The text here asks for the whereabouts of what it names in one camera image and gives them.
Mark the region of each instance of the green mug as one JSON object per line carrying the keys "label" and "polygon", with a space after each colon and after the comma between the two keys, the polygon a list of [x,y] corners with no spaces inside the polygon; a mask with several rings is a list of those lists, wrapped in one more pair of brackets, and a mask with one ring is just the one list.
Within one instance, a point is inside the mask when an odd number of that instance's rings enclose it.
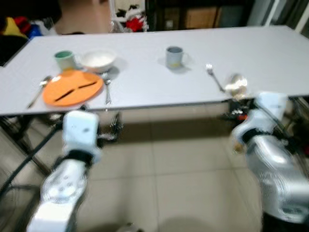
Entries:
{"label": "green mug", "polygon": [[71,51],[60,51],[55,55],[56,62],[62,71],[76,69],[74,54]]}

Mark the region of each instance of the white bowl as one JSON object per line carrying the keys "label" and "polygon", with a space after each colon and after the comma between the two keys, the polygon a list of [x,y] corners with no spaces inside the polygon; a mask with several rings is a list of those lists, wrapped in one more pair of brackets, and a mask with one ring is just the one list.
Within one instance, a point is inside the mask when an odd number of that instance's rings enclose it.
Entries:
{"label": "white bowl", "polygon": [[80,56],[80,64],[93,73],[108,71],[116,60],[117,55],[112,51],[98,50],[87,52]]}

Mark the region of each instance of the orange plate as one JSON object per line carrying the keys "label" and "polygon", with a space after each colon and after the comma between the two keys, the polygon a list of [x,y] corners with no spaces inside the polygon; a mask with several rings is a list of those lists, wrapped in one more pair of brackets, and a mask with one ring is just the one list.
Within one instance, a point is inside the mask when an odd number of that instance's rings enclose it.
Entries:
{"label": "orange plate", "polygon": [[65,71],[46,85],[43,99],[46,104],[70,106],[92,98],[103,87],[103,80],[92,73]]}

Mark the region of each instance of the cup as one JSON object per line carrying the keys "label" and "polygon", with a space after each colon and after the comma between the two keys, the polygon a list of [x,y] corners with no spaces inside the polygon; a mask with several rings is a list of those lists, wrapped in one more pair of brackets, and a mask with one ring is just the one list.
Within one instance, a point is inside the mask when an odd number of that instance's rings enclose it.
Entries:
{"label": "cup", "polygon": [[60,51],[55,55],[58,66],[62,71],[76,69],[74,54],[71,51]]}
{"label": "cup", "polygon": [[166,49],[166,66],[170,69],[181,67],[183,59],[183,49],[171,46]]}

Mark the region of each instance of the white table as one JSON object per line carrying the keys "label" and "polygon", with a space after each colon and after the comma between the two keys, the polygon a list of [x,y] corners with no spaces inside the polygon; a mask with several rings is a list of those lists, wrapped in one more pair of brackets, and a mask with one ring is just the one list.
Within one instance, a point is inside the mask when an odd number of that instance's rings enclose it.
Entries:
{"label": "white table", "polygon": [[[181,46],[186,68],[171,72],[164,65],[165,49]],[[0,115],[50,113],[71,108],[46,105],[40,97],[26,109],[47,75],[57,75],[53,55],[60,50],[82,54],[111,49],[119,58],[110,85],[87,102],[92,110],[128,109],[222,102],[221,93],[205,70],[214,66],[224,84],[233,73],[248,79],[249,92],[275,91],[289,96],[309,94],[309,41],[288,27],[201,29],[169,32],[36,37],[0,70]]]}

